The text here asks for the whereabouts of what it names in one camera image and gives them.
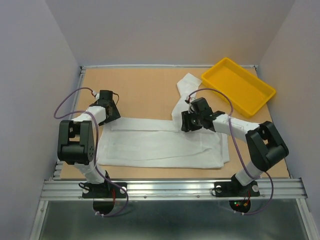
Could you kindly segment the white long sleeve shirt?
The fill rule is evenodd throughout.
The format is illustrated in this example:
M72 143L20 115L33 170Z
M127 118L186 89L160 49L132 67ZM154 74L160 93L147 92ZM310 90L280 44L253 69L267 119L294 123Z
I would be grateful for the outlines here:
M187 73L178 83L180 99L171 120L121 117L103 127L97 149L100 165L139 168L219 169L229 162L228 137L205 129L181 130L185 98L201 80Z

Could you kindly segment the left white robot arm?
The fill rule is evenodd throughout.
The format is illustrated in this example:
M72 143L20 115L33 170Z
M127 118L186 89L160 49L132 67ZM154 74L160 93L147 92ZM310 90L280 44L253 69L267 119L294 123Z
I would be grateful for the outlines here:
M98 164L99 127L118 120L121 115L117 109L118 96L111 90L100 90L98 93L89 87L95 101L86 110L73 111L70 114L79 116L64 120L64 116L53 114L55 119L61 119L58 130L57 157L60 161L74 166L85 177L86 182L80 183L84 195L93 194L106 197L115 192L106 170Z

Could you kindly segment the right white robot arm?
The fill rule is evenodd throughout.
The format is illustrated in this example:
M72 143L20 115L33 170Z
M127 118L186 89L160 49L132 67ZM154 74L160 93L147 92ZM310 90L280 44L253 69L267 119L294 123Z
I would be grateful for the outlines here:
M254 123L231 117L223 111L212 111L203 97L186 99L188 110L181 113L183 132L206 129L231 136L247 144L250 162L234 174L230 181L214 188L216 196L242 195L250 184L289 155L289 149L271 121Z

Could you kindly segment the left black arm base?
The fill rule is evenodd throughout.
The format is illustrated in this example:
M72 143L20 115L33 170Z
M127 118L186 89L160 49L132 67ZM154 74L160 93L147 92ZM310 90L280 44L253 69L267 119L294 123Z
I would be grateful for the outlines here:
M84 199L125 199L126 194L122 189L113 184L104 182L100 184L92 184L88 182L80 182L78 186L82 189L82 198Z

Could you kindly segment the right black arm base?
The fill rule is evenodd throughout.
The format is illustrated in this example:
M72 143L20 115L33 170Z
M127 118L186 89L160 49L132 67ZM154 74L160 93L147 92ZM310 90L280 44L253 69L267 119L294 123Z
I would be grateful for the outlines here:
M231 181L220 181L214 184L211 194L217 198L259 197L260 191L256 181L246 186Z

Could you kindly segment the yellow plastic bin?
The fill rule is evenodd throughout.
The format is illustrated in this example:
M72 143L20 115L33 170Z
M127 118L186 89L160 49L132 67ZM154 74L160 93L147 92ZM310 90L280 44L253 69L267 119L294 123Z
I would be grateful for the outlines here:
M276 90L228 57L201 75L202 84L225 94L234 109L246 118L253 117Z

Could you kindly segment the aluminium mounting rail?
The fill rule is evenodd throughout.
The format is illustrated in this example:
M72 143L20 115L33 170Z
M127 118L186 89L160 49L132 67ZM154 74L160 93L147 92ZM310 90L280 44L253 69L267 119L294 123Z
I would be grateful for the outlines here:
M42 201L81 201L79 180L45 181ZM221 179L167 179L125 180L130 201L205 201L216 200L211 190ZM307 193L301 179L274 178L273 199L306 199Z

